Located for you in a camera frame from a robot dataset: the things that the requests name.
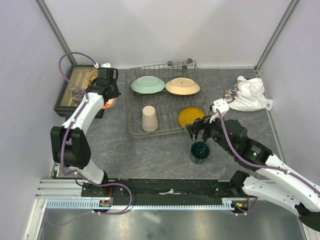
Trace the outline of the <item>red patterned small bowl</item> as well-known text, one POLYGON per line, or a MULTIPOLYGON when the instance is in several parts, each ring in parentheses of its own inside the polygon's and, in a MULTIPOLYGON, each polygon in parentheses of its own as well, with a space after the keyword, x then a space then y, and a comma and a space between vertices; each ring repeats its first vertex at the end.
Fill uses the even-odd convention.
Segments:
POLYGON ((111 98, 104 104, 104 106, 102 108, 103 109, 112 108, 115 105, 116 101, 117 101, 116 98, 111 98))

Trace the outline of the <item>yellow patterned plate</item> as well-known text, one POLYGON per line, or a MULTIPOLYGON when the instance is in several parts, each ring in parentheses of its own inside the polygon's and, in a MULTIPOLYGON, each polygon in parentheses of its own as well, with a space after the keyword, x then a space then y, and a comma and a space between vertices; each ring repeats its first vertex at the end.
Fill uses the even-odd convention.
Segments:
POLYGON ((184 128, 188 124, 193 124, 197 118, 202 119, 204 116, 205 113, 201 109, 196 107, 187 107, 178 114, 178 123, 182 128, 184 128))

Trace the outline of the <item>mint green plate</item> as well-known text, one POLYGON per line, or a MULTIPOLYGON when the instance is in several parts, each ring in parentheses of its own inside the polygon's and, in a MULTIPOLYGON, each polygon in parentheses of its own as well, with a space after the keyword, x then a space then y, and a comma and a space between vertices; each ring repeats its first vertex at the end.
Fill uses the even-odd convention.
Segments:
POLYGON ((165 88, 165 82, 155 76, 142 76, 134 80, 130 86, 139 94, 155 94, 165 88))

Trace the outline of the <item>beige bird plate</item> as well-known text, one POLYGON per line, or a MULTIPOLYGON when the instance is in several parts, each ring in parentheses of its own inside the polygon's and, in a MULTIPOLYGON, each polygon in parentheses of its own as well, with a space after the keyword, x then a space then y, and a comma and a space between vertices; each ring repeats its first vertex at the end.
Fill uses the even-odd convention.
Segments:
POLYGON ((170 80, 165 84, 165 88, 169 93, 175 95, 193 95, 201 90, 201 87, 192 79, 178 77, 170 80))

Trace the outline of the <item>beige paper cup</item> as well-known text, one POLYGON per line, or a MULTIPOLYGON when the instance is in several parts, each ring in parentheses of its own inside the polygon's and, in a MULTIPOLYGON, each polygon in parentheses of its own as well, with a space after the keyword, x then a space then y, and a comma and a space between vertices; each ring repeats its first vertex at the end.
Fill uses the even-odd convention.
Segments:
POLYGON ((142 109, 142 129, 146 132, 154 132, 158 129, 159 123, 156 115, 156 109, 147 105, 142 109))

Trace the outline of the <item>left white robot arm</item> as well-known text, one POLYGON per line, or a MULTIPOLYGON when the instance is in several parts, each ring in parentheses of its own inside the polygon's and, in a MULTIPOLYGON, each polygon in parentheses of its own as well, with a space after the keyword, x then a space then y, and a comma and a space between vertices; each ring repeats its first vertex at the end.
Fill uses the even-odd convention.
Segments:
POLYGON ((106 196, 110 191, 107 173, 97 167, 91 160, 91 149, 86 133, 97 113, 103 109, 110 99, 121 95, 117 86, 119 71, 112 67, 100 67, 95 84, 88 85, 84 97, 61 126, 50 130, 52 157, 55 163, 71 169, 64 175, 76 174, 92 184, 92 191, 99 197, 106 196))

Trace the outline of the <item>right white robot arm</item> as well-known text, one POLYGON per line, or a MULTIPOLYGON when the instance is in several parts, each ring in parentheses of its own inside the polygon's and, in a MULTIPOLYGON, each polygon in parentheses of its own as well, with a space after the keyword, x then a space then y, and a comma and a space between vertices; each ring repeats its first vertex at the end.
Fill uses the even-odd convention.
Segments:
POLYGON ((314 231, 320 230, 320 187, 286 165, 275 153, 262 143, 248 137, 247 129, 238 120, 217 118, 196 119, 186 129, 192 140, 203 132, 202 142, 213 139, 243 168, 262 175, 278 186, 258 185, 259 180, 238 171, 236 179, 229 184, 229 191, 235 197, 243 194, 262 198, 287 209, 314 231))

